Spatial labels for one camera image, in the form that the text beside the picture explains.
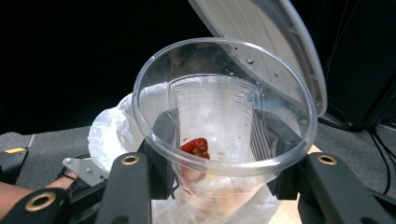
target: transparent container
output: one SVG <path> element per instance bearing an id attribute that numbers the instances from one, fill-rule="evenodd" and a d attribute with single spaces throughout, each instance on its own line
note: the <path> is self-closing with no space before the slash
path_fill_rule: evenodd
<path id="1" fill-rule="evenodd" d="M 229 38 L 185 40 L 154 54 L 135 81 L 133 111 L 176 174 L 179 209 L 205 223 L 231 220 L 306 154 L 317 129 L 301 76 L 266 49 Z M 197 138 L 210 159 L 180 149 Z"/>

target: wooden surface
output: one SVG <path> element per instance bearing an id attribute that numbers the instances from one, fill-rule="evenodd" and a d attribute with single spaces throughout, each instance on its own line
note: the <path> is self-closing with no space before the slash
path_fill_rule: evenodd
<path id="1" fill-rule="evenodd" d="M 320 150 L 312 146 L 308 153 L 320 152 Z M 269 224 L 295 224 L 301 223 L 300 215 L 297 210 L 297 200 L 296 201 L 282 201 L 279 208 L 276 210 L 273 218 Z"/>

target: gray lid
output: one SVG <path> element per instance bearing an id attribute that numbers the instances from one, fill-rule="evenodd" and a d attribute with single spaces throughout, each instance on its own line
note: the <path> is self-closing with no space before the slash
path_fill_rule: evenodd
<path id="1" fill-rule="evenodd" d="M 213 36 L 272 51 L 301 75 L 318 116 L 327 109 L 323 71 L 311 36 L 288 0 L 189 0 Z"/>

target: gray carpet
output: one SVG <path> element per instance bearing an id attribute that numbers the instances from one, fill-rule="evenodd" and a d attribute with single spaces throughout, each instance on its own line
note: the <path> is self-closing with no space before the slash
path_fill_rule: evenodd
<path id="1" fill-rule="evenodd" d="M 25 136 L 5 133 L 0 135 L 0 150 L 27 147 L 30 142 L 30 153 L 17 185 L 40 189 L 56 178 L 64 158 L 88 153 L 89 129 L 90 127 L 81 127 Z M 380 126 L 377 130 L 384 143 L 396 153 L 394 131 Z M 386 168 L 366 131 L 350 133 L 319 124 L 315 145 L 323 152 L 344 160 L 365 187 L 378 192 L 383 192 L 385 189 Z M 392 182 L 388 196 L 396 199 L 396 178 L 392 167 L 390 171 Z"/>

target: yellow tape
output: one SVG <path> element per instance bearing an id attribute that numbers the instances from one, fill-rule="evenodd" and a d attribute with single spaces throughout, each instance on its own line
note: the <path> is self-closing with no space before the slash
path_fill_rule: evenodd
<path id="1" fill-rule="evenodd" d="M 17 147 L 17 148 L 12 148 L 12 149 L 6 150 L 5 152 L 6 153 L 17 153 L 17 152 L 21 152 L 24 150 L 26 150 L 26 149 L 24 149 L 22 147 Z"/>

